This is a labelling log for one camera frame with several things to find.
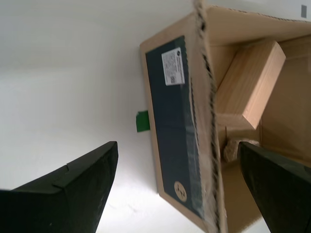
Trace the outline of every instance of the green tag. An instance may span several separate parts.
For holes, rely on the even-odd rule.
[[[150,122],[148,111],[138,112],[136,115],[136,128],[137,132],[150,130]]]

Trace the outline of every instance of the logo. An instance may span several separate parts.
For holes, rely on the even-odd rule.
[[[187,193],[185,191],[185,188],[183,187],[183,185],[176,181],[174,184],[174,188],[175,188],[175,192],[178,196],[178,198],[182,201],[182,202],[186,202],[187,200]]]

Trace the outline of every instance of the barcode label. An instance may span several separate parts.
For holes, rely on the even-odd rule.
[[[179,85],[185,83],[181,49],[176,48],[162,54],[165,85]]]

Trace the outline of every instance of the qr code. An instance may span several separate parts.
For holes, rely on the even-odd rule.
[[[175,76],[171,76],[171,84],[174,84],[174,83],[176,83],[176,78]]]

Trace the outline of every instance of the white wall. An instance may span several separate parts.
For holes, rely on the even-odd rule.
[[[190,0],[2,1],[0,188],[116,140],[119,164],[98,232],[201,232],[156,194],[150,132],[135,124],[147,109],[139,44],[190,11]]]

